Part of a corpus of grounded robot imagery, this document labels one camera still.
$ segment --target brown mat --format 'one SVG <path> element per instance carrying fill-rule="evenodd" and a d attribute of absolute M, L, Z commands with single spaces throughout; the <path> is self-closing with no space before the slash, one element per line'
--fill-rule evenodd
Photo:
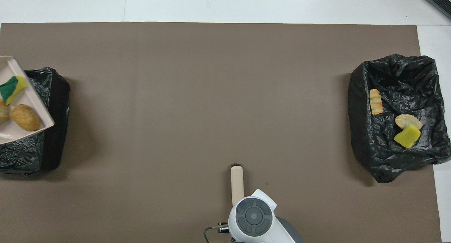
<path fill-rule="evenodd" d="M 415 26 L 2 24 L 0 55 L 72 92 L 60 168 L 0 177 L 1 241 L 204 242 L 241 163 L 307 243 L 438 242 L 432 166 L 378 184 L 351 150 L 349 73 L 393 53 Z"/>

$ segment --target white floor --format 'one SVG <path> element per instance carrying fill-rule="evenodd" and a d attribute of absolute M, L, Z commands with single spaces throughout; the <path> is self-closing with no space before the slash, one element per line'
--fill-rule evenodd
<path fill-rule="evenodd" d="M 0 24 L 107 21 L 418 25 L 451 108 L 451 20 L 425 0 L 0 0 Z M 451 162 L 434 173 L 441 237 L 451 242 Z"/>

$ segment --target black cable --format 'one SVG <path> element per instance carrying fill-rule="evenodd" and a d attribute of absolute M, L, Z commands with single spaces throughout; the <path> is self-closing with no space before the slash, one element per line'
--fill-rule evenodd
<path fill-rule="evenodd" d="M 228 224 L 223 224 L 223 225 L 216 225 L 216 226 L 210 226 L 210 227 L 207 227 L 207 228 L 203 231 L 203 236 L 204 236 L 204 238 L 205 238 L 206 243 L 210 243 L 210 242 L 208 241 L 208 238 L 206 237 L 206 231 L 211 230 L 211 229 L 217 229 L 217 228 L 225 228 L 225 227 L 229 227 L 229 225 L 228 225 Z"/>

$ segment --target white plate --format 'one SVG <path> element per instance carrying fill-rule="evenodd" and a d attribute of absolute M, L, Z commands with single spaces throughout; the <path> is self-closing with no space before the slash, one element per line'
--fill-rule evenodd
<path fill-rule="evenodd" d="M 23 76 L 27 82 L 27 88 L 19 92 L 13 102 L 9 105 L 10 112 L 19 104 L 28 105 L 33 108 L 41 119 L 41 126 L 37 131 L 30 132 L 22 129 L 13 120 L 9 119 L 5 123 L 0 124 L 0 144 L 35 135 L 55 124 L 47 111 L 47 108 L 44 106 L 42 100 L 36 93 L 33 84 L 30 83 L 28 77 L 25 75 L 24 71 L 14 57 L 0 56 L 0 84 L 6 83 L 6 81 L 8 81 L 12 76 Z"/>

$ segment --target black plastic bag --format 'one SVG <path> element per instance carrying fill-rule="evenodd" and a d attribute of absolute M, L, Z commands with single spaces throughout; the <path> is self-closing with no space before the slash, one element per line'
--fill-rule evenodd
<path fill-rule="evenodd" d="M 55 125 L 0 145 L 0 172 L 32 174 L 59 166 L 69 119 L 69 83 L 52 68 L 26 70 Z"/>
<path fill-rule="evenodd" d="M 379 90 L 383 113 L 371 114 L 370 89 Z M 400 114 L 411 114 L 423 124 L 419 140 L 408 149 L 394 140 L 401 132 L 395 124 Z M 450 160 L 443 97 L 430 57 L 394 54 L 362 63 L 349 82 L 348 115 L 354 156 L 379 183 L 391 182 L 405 170 Z"/>

